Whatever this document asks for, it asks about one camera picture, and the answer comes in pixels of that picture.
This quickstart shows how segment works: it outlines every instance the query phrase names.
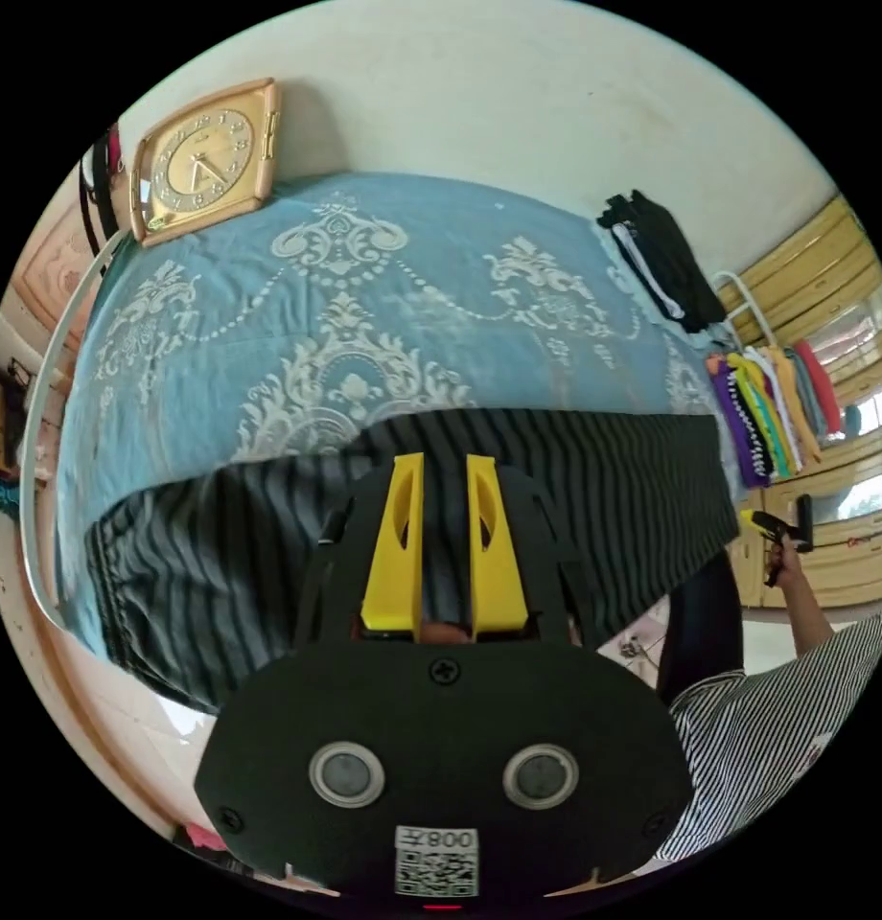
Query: gold clock frame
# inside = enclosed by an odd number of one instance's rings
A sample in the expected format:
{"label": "gold clock frame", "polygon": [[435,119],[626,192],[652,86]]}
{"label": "gold clock frame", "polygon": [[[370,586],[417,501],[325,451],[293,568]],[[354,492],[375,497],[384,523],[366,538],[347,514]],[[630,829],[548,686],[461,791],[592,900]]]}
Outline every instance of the gold clock frame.
{"label": "gold clock frame", "polygon": [[[261,136],[258,140],[253,141],[253,159],[247,165],[248,168],[251,168],[253,164],[256,167],[252,194],[248,197],[241,197],[232,204],[227,204],[226,198],[233,191],[233,189],[228,189],[219,201],[208,205],[205,211],[196,214],[193,218],[181,221],[170,227],[149,230],[144,222],[143,204],[141,202],[141,167],[144,163],[145,154],[148,150],[158,147],[159,140],[165,134],[170,133],[173,128],[191,115],[199,113],[201,109],[217,107],[227,100],[234,99],[234,97],[248,96],[250,94],[257,94],[261,98],[264,107]],[[183,105],[154,125],[138,143],[129,168],[128,205],[131,217],[131,232],[134,238],[142,246],[150,247],[166,240],[172,240],[175,237],[184,236],[187,233],[203,230],[223,220],[238,217],[242,214],[249,214],[262,207],[271,193],[275,178],[275,131],[278,127],[280,102],[281,90],[278,84],[273,77],[267,77],[262,80],[240,83],[236,86],[222,89],[219,92],[211,93],[208,96],[202,96],[194,102]],[[258,129],[258,125],[254,124],[253,128]]]}

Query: label sticker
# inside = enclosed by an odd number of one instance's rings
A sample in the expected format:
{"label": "label sticker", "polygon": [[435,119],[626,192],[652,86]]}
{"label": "label sticker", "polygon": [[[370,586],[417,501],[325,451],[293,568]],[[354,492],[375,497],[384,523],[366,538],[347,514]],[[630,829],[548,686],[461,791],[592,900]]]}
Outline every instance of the label sticker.
{"label": "label sticker", "polygon": [[476,829],[397,827],[397,894],[474,898],[479,894]]}

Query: blue bedsheet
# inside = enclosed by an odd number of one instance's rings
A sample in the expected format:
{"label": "blue bedsheet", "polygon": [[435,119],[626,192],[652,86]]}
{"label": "blue bedsheet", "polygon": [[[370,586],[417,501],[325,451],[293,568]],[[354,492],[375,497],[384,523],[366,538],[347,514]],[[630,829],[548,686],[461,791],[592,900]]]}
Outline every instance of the blue bedsheet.
{"label": "blue bedsheet", "polygon": [[[463,405],[717,414],[701,348],[582,218],[497,189],[353,173],[141,249],[105,275],[58,461],[58,592],[104,643],[86,528],[235,461],[322,451]],[[722,459],[733,497],[727,427]]]}

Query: striped shirt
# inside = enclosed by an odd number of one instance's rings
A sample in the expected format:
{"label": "striped shirt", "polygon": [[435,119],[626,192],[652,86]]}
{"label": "striped shirt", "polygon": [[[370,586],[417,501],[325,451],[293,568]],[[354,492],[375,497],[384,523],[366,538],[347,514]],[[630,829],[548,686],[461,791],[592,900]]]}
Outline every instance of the striped shirt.
{"label": "striped shirt", "polygon": [[291,649],[328,511],[353,482],[425,455],[427,622],[468,622],[468,453],[540,482],[578,550],[595,648],[738,533],[712,416],[450,409],[377,422],[330,454],[233,464],[129,496],[92,526],[87,564],[109,660],[216,713]]}
{"label": "striped shirt", "polygon": [[882,611],[772,671],[708,678],[671,704],[694,797],[656,857],[685,859],[767,811],[818,759],[882,654]]}

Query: clock hand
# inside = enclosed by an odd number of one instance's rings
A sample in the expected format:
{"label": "clock hand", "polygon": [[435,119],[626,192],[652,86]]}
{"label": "clock hand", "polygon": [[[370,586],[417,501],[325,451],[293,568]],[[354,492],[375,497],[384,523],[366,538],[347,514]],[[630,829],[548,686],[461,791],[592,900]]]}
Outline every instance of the clock hand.
{"label": "clock hand", "polygon": [[198,160],[196,163],[196,166],[201,166],[202,169],[206,170],[211,175],[213,175],[219,181],[221,185],[227,184],[226,179],[224,179],[224,177],[216,169],[208,166],[208,164],[205,163],[204,160]]}

